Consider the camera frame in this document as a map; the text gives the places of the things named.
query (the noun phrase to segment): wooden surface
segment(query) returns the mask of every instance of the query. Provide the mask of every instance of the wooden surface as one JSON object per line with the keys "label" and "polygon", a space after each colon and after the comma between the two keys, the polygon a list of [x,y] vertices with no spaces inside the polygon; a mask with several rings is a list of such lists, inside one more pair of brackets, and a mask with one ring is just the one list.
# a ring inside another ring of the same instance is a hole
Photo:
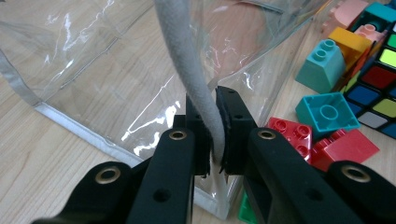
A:
{"label": "wooden surface", "polygon": [[[297,120],[294,108],[313,91],[294,81],[306,55],[319,41],[321,13],[309,26],[291,75],[272,115]],[[364,164],[396,184],[396,141],[365,126],[361,131],[381,150]],[[0,223],[29,223],[62,210],[78,181],[96,164],[114,161],[26,104],[0,76]],[[240,223],[240,197],[221,221],[194,206],[193,223]]]}

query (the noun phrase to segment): red lego brick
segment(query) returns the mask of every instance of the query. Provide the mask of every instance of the red lego brick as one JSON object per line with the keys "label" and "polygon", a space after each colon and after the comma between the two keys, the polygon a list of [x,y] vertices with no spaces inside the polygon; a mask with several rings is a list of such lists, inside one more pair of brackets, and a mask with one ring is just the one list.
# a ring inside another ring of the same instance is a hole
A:
{"label": "red lego brick", "polygon": [[347,133],[341,129],[313,146],[311,165],[326,172],[334,161],[362,163],[378,151],[379,148],[359,130],[354,129]]}
{"label": "red lego brick", "polygon": [[309,163],[312,144],[312,128],[310,126],[285,119],[270,118],[266,127],[282,133]]}

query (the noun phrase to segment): metal ring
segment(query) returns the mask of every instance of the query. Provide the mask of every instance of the metal ring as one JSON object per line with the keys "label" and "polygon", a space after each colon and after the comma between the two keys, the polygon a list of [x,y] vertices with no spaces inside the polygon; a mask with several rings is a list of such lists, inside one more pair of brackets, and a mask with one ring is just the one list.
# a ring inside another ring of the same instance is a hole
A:
{"label": "metal ring", "polygon": [[[106,177],[104,173],[111,172],[112,176]],[[121,171],[117,166],[110,166],[102,169],[95,177],[95,180],[98,184],[109,184],[116,181],[121,175]]]}
{"label": "metal ring", "polygon": [[173,131],[169,133],[169,137],[173,140],[182,140],[187,137],[187,134],[183,131]]}
{"label": "metal ring", "polygon": [[348,177],[349,179],[355,180],[360,183],[368,183],[371,181],[371,177],[364,172],[361,168],[352,165],[345,165],[341,168],[343,174]]}
{"label": "metal ring", "polygon": [[267,139],[267,140],[276,138],[276,135],[270,131],[259,131],[258,136],[262,139]]}

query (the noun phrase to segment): transparent plastic bag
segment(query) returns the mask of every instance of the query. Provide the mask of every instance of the transparent plastic bag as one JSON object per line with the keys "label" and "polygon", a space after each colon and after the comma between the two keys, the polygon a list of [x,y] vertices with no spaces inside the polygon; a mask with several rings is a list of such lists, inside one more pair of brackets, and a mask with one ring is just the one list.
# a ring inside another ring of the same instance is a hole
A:
{"label": "transparent plastic bag", "polygon": [[[262,125],[298,49],[281,43],[326,3],[191,1],[207,82],[239,91]],[[152,156],[173,116],[185,113],[151,1],[0,2],[0,72],[36,110],[131,166]],[[225,218],[210,178],[195,183],[195,202]],[[229,202],[239,186],[230,179]]]}

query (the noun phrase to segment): yellow lego brick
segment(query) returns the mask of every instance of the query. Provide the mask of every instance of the yellow lego brick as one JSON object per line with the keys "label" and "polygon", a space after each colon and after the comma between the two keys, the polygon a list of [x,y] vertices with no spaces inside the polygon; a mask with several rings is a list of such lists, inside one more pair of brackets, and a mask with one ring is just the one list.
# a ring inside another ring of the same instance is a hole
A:
{"label": "yellow lego brick", "polygon": [[363,52],[372,45],[369,39],[361,35],[356,35],[340,27],[337,27],[332,31],[329,35],[329,39],[332,39],[341,49],[341,53],[343,54],[346,62],[347,71],[361,57]]}

